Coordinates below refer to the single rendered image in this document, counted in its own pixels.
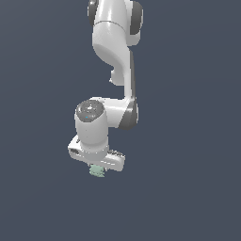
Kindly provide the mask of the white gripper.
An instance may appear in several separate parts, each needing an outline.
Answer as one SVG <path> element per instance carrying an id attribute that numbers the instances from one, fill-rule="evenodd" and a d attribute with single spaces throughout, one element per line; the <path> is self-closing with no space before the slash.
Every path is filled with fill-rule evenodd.
<path id="1" fill-rule="evenodd" d="M 125 156 L 117 151 L 109 150 L 105 158 L 96 161 L 90 161 L 84 156 L 83 148 L 80 145 L 78 136 L 75 136 L 68 146 L 70 157 L 82 161 L 86 164 L 96 165 L 105 169 L 113 169 L 115 171 L 122 171 L 125 161 Z"/>

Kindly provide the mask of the small pale green object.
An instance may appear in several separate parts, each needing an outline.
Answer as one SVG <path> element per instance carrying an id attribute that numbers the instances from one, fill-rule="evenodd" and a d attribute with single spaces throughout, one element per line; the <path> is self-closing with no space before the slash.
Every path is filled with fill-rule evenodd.
<path id="1" fill-rule="evenodd" d="M 91 165 L 89 168 L 89 174 L 96 177 L 104 177 L 104 168 L 97 165 Z"/>

